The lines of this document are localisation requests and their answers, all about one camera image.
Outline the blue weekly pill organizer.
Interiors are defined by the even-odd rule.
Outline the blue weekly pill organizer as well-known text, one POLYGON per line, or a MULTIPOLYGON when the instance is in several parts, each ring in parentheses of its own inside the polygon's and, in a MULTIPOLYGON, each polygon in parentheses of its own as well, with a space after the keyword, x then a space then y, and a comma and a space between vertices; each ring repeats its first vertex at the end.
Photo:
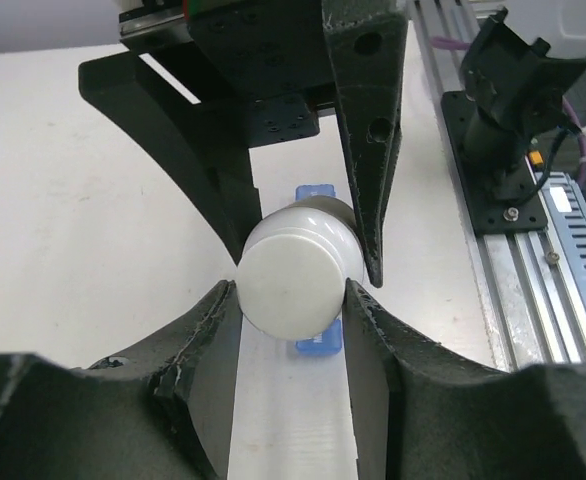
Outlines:
POLYGON ((310 282, 317 292, 310 292, 309 314, 319 316, 318 326, 327 323, 332 313, 334 318, 331 324, 326 325, 323 332, 312 338, 297 341, 295 346, 301 356, 327 357, 339 353, 343 346, 342 323, 338 315, 337 300, 339 268, 331 254, 321 245, 312 245, 309 252, 317 263, 310 271, 310 282))

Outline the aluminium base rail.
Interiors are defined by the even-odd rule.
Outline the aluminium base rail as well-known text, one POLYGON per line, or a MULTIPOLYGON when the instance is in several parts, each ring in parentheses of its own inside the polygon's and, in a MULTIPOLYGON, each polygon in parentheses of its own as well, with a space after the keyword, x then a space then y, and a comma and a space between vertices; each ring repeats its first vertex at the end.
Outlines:
POLYGON ((466 1, 411 1, 409 14, 424 61, 452 185, 460 206, 494 365, 514 370, 532 363, 586 362, 586 347, 560 270, 559 241, 549 231, 476 237, 441 112, 441 97, 461 88, 461 56, 432 46, 434 36, 468 41, 479 26, 466 1))

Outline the white cap pill bottle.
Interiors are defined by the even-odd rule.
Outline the white cap pill bottle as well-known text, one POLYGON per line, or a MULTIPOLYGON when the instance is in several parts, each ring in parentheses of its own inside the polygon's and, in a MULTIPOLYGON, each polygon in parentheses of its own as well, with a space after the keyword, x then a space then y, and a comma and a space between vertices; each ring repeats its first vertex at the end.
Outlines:
POLYGON ((362 281, 363 251, 355 232, 353 209, 324 195, 310 196, 277 210, 250 233, 239 261, 235 282, 240 309, 255 328, 287 341, 312 338, 323 326, 309 314, 311 268, 317 263, 309 252, 321 245, 339 268, 338 315, 342 310, 346 281, 362 281))

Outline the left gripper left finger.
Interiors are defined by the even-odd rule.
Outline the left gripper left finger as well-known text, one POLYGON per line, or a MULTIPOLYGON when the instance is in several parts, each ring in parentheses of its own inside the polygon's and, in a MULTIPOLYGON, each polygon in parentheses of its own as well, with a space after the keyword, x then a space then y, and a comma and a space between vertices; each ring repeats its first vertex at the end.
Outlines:
POLYGON ((242 314, 217 283, 87 369, 0 354, 0 479, 223 479, 242 314))

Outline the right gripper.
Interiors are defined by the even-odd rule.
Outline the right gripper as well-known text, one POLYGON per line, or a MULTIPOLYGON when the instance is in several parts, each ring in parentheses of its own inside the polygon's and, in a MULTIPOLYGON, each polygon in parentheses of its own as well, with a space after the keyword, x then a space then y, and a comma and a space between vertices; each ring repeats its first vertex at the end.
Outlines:
POLYGON ((150 155, 234 261, 261 218, 244 142, 258 147, 316 136, 318 106, 334 79, 357 235, 369 281, 381 287, 383 224, 402 139, 404 3, 122 1, 119 7, 121 42, 160 63, 201 109, 129 52, 81 63, 79 93, 150 155), (244 142, 204 110, 224 118, 244 142))

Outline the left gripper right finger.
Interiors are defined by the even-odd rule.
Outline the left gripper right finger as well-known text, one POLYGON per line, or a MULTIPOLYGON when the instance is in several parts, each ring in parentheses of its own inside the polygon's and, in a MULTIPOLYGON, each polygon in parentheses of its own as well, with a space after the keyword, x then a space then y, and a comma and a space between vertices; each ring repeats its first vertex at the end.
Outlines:
POLYGON ((507 373, 348 281, 344 352, 362 479, 586 479, 586 364, 507 373))

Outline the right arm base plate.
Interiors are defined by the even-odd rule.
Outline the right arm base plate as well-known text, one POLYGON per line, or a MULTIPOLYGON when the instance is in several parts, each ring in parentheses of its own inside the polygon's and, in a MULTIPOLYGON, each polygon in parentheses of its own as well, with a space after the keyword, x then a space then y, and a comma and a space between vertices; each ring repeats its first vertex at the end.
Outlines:
POLYGON ((440 106, 474 235, 544 230, 541 199, 521 201, 535 186, 522 141, 497 128, 461 91, 445 92, 440 106))

